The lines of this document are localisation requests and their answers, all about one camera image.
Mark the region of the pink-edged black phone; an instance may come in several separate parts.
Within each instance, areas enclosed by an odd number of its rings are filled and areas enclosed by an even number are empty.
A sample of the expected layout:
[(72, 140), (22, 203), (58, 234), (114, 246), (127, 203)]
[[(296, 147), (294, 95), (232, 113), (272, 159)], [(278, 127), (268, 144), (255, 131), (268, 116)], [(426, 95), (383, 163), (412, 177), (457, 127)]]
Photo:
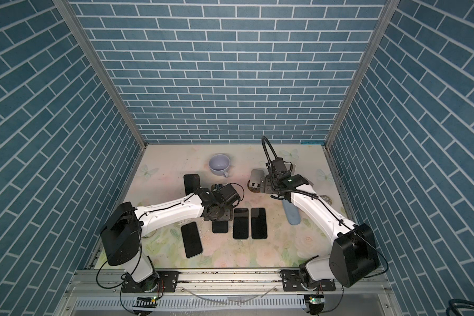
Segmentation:
[(213, 221), (212, 222), (212, 233), (213, 234), (226, 234), (229, 231), (228, 221)]

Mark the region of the green-edged black phone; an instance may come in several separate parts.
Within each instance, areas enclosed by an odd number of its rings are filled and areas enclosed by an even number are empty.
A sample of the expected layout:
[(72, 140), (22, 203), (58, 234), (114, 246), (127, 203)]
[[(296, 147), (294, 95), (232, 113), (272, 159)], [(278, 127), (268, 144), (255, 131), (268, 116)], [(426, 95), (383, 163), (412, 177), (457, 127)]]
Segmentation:
[(235, 208), (233, 219), (233, 238), (248, 239), (249, 238), (249, 209)]

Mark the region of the black phone front stand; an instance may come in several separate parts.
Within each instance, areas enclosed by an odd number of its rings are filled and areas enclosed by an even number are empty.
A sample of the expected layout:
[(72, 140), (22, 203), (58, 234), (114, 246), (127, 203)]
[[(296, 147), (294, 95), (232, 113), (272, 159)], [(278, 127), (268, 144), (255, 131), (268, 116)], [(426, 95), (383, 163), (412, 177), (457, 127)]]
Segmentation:
[(193, 258), (203, 252), (203, 246), (197, 223), (191, 222), (181, 226), (184, 251), (187, 258)]

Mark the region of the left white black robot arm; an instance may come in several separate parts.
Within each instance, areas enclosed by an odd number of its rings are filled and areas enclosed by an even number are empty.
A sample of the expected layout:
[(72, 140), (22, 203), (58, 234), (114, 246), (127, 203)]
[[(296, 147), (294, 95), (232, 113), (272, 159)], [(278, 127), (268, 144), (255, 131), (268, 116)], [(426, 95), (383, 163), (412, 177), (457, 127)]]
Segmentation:
[(142, 238), (164, 226), (199, 217), (204, 221), (230, 221), (233, 209), (243, 198), (231, 184), (214, 184), (162, 204), (134, 207), (125, 202), (100, 229), (107, 263), (125, 270), (122, 285), (128, 291), (134, 287), (136, 292), (160, 292), (160, 275), (144, 253)]

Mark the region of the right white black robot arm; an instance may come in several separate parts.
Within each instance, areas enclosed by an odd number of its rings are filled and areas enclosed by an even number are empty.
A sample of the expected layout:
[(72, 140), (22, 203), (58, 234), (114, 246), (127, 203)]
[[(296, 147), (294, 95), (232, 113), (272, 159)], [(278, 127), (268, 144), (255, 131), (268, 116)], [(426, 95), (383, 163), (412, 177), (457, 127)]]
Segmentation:
[(266, 192), (282, 201), (288, 222), (299, 224), (302, 211), (330, 240), (329, 255), (316, 255), (299, 266), (304, 288), (313, 290), (322, 280), (329, 279), (350, 288), (359, 280), (379, 275), (373, 273), (379, 267), (379, 252), (370, 226), (357, 225), (332, 208), (306, 178), (294, 175), (293, 168), (286, 167), (283, 158), (268, 159), (266, 167), (269, 174), (265, 184), (270, 187)]

